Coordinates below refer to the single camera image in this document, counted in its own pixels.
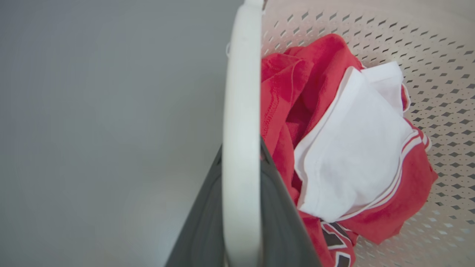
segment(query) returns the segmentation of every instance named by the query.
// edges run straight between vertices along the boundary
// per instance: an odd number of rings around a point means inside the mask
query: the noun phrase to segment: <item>gray surface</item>
[[[0,266],[162,266],[241,1],[0,1]]]

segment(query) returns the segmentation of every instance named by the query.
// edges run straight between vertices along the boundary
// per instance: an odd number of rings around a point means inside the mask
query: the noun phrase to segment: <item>beige plastic basket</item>
[[[355,266],[475,266],[475,1],[269,0],[263,57],[336,33],[372,67],[396,60],[412,107],[406,116],[432,140],[439,174],[401,234],[363,238]]]

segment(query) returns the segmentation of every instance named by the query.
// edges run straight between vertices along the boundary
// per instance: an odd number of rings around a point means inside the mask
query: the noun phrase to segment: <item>white cloth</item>
[[[334,222],[391,193],[402,148],[417,134],[402,117],[401,84],[397,63],[346,70],[332,104],[295,148],[299,210]]]

